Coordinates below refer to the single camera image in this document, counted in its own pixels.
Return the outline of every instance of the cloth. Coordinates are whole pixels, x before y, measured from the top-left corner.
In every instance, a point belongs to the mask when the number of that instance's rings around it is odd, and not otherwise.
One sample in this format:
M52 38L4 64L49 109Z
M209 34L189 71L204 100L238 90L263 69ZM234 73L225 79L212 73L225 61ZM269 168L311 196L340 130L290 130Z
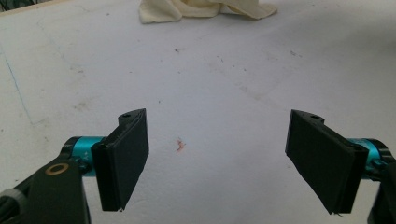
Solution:
M142 0L142 23L179 21L182 17L214 17L219 13L245 15L259 20L276 13L274 5L259 0Z

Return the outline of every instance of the red mark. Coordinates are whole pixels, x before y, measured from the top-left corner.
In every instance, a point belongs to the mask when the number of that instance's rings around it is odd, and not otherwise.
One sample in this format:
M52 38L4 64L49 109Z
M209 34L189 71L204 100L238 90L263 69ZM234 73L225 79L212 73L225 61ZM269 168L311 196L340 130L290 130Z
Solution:
M184 144L180 138L177 139L177 144L178 144L178 149L176 150L176 152L180 152L181 150L183 150L184 146L186 146L186 144Z

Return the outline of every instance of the crumpled fabric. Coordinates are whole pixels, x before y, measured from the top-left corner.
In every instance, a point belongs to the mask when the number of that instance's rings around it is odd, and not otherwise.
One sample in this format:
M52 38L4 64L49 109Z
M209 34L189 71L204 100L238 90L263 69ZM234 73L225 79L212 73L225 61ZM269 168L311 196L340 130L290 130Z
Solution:
M259 20L276 13L272 4L259 0L142 0L142 23L179 21L182 17L210 18L219 13L244 15Z

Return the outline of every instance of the white tabletop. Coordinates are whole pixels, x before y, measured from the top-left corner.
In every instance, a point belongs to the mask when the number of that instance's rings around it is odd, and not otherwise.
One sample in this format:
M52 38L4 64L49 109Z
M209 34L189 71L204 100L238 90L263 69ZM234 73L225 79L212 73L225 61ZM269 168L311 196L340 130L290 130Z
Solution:
M122 213L84 178L92 223L366 223L378 185L330 216L285 154L290 110L396 147L396 2L274 0L274 16L142 25L138 1L0 14L0 191L75 135L148 111L150 154ZM177 152L178 141L186 146Z

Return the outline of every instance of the blue line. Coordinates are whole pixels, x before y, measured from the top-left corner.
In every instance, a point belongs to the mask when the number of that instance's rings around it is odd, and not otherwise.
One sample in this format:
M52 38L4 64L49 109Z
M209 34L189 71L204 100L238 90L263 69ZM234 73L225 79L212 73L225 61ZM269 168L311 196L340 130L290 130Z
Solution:
M22 94L21 94L21 91L20 91L20 87L18 86L18 82L17 82L17 79L16 79L15 76L14 76L14 72L12 72L11 66L9 65L9 62L8 62L8 60L7 60L6 57L5 57L5 59L6 59L6 63L7 63L9 72L11 73L12 79L14 80L15 88L17 88L18 95L20 96L21 103L22 103L22 106L23 106L23 110L25 111L26 116L27 116L27 118L29 119L30 123L33 124L32 118L30 117L30 114L29 114L29 111L27 110L26 104L25 104L25 102L23 101L23 97L22 97Z

